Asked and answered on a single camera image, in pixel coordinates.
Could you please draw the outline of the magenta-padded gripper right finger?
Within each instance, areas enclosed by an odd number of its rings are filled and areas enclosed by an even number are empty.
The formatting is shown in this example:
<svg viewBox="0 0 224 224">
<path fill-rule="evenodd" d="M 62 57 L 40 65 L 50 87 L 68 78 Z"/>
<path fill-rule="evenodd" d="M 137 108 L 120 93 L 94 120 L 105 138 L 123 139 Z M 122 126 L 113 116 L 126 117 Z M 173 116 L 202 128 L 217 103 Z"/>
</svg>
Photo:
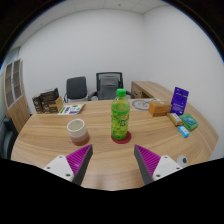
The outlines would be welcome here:
<svg viewBox="0 0 224 224">
<path fill-rule="evenodd" d="M 168 155 L 159 156 L 139 145 L 134 146 L 134 156 L 145 185 L 182 169 Z"/>
</svg>

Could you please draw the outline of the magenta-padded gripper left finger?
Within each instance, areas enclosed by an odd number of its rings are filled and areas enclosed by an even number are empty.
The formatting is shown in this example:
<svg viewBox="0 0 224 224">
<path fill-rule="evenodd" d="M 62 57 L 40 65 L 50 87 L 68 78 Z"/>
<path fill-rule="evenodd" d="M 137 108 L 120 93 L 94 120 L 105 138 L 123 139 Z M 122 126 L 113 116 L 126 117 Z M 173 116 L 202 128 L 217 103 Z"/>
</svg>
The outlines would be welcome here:
<svg viewBox="0 0 224 224">
<path fill-rule="evenodd" d="M 80 186 L 92 155 L 92 145 L 87 145 L 67 156 L 57 156 L 44 170 Z"/>
</svg>

